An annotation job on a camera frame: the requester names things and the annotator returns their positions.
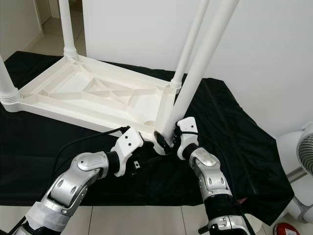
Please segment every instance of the black cable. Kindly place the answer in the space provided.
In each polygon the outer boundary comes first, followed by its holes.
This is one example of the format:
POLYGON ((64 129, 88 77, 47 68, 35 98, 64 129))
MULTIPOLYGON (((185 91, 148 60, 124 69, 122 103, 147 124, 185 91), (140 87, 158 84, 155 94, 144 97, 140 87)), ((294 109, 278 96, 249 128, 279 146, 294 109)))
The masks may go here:
POLYGON ((0 229, 0 235, 8 235, 8 233, 0 229))
POLYGON ((158 131, 154 131, 154 136, 157 141, 157 143, 164 149, 164 152, 166 155, 169 155, 172 153, 173 148, 171 148, 168 143, 166 142, 163 135, 161 135, 158 131))
POLYGON ((22 223, 26 220, 26 217, 24 216, 15 226, 14 228, 11 229, 11 231, 8 233, 8 235, 12 235, 21 225, 22 223))
MULTIPOLYGON (((88 136, 88 137, 83 137, 83 138, 80 138, 80 139, 77 139, 75 141, 72 141, 66 145, 64 145, 62 147, 62 149, 59 151, 57 157, 54 159, 54 164, 53 164, 53 168, 52 168, 52 173, 51 173, 51 176, 49 178, 49 185, 48 185, 48 188, 47 190, 49 189, 49 187, 52 185, 53 183, 53 178, 55 176, 55 174, 57 173, 57 171, 67 162, 69 161, 72 157, 69 157, 67 158, 63 163, 61 163, 61 165, 56 169, 56 166, 57 166, 57 163, 58 163, 58 159, 60 158, 61 154, 64 152, 65 149, 67 149, 69 146, 71 146, 72 144, 75 144, 77 142, 80 142, 80 141, 85 141, 85 140, 88 140, 88 139, 91 139, 91 138, 94 138, 94 137, 98 137, 98 136, 102 136, 102 135, 109 135, 109 134, 112 134, 114 132, 117 132, 117 131, 121 131, 122 133, 126 132, 130 127, 127 126, 127 127, 119 127, 117 129, 114 129, 114 130, 111 130, 111 131, 107 131, 107 132, 102 132, 102 133, 98 133, 96 135, 93 135, 93 136, 88 136)), ((46 191, 41 195, 40 198, 42 198, 45 194, 46 194, 46 191)), ((12 235, 18 228, 19 226, 22 225, 22 223, 26 220, 25 216, 14 226, 14 228, 11 229, 11 231, 8 233, 8 235, 12 235)))
POLYGON ((117 131, 121 131, 121 132, 123 133, 123 132, 127 131, 129 128, 130 128, 129 126, 128 126, 128 127, 119 127, 119 128, 117 128, 117 129, 110 130, 110 131, 106 131, 106 132, 102 132, 102 133, 98 133, 98 134, 93 135, 93 136, 83 137, 83 138, 77 139, 77 140, 75 140, 75 141, 72 141, 72 142, 70 142, 70 143, 64 145, 64 146, 62 147, 62 149, 59 151, 57 157, 56 157, 55 160, 54 160, 54 164, 53 164, 53 168, 52 168, 52 173, 51 173, 51 176, 50 176, 50 179, 49 179, 48 188, 52 185, 52 183, 53 183, 53 178, 54 178, 56 172, 57 172, 68 160, 70 160, 70 159, 72 158, 72 156, 69 157, 69 158, 67 158, 67 159, 66 159, 63 163, 61 163, 61 165, 56 169, 56 166, 57 166, 57 163, 58 163, 58 160, 59 160, 61 154, 62 154, 69 146, 71 146, 72 144, 75 144, 75 143, 77 143, 77 142, 80 142, 80 141, 89 140, 89 139, 91 139, 91 138, 95 138, 95 137, 102 136, 102 135, 109 135, 109 134, 112 134, 112 133, 117 132, 117 131))

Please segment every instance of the white wall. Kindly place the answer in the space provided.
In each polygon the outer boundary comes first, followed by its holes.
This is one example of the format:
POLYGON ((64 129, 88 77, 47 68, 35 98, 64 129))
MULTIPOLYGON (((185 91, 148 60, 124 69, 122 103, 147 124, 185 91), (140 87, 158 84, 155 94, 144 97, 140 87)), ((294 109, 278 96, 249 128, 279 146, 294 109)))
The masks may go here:
MULTIPOLYGON (((218 1, 211 0, 200 38, 218 1)), ((175 70, 198 4, 84 0, 87 55, 175 70)), ((312 9, 312 0, 240 1, 205 74, 224 80, 243 109, 274 137, 313 120, 312 9)))
POLYGON ((34 0, 0 0, 0 54, 6 60, 42 32, 34 0))
POLYGON ((51 17, 59 18, 60 10, 59 10, 59 1, 58 0, 49 0, 51 17))
POLYGON ((43 25, 51 18, 50 6, 48 0, 36 0, 37 12, 40 19, 40 24, 43 25))

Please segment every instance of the red object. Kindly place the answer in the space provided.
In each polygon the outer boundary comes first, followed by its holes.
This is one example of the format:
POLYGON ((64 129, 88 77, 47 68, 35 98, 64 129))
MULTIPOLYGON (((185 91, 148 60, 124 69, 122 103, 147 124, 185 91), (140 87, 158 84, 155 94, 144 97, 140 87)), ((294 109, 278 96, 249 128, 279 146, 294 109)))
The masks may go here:
POLYGON ((294 226, 287 223, 279 223, 274 227, 274 235, 301 235, 294 226))

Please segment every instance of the metal pole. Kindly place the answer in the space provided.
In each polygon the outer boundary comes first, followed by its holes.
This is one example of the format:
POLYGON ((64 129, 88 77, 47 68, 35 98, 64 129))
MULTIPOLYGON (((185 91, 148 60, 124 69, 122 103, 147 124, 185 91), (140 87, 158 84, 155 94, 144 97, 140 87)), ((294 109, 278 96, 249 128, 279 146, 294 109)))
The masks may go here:
POLYGON ((287 175, 287 178, 288 178, 290 183, 293 183, 293 182, 297 181, 298 179, 300 179, 306 175, 307 175, 307 172, 302 167, 299 167, 296 170, 290 172, 287 175))
POLYGON ((195 41, 197 39, 197 35, 199 33, 207 6, 209 4, 210 0, 201 0, 199 7, 196 12, 196 16, 193 20, 193 23, 191 25, 185 46, 182 50, 181 57, 179 59, 179 63, 176 69, 176 72, 174 74, 173 79, 171 80, 171 86, 173 88, 177 89, 177 93, 180 91, 181 88, 181 80, 184 75, 190 54, 192 52, 192 49, 195 45, 195 41))
POLYGON ((64 56, 77 59, 68 0, 59 0, 59 6, 64 40, 64 56))
POLYGON ((161 130, 162 135, 169 144, 172 142, 171 140, 175 123, 184 117, 202 80, 205 69, 210 63, 229 20, 235 11, 238 1, 239 0, 223 0, 212 20, 212 24, 191 65, 190 71, 177 97, 171 114, 161 130))

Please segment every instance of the white tape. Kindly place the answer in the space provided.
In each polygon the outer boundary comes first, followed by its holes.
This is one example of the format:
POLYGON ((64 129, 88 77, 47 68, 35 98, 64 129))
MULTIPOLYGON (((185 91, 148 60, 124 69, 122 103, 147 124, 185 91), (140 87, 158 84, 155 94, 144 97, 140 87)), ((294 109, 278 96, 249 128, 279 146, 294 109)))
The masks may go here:
POLYGON ((25 217, 29 226, 34 230, 46 227, 57 232, 62 232, 70 219, 68 216, 51 210, 41 202, 35 202, 25 217))

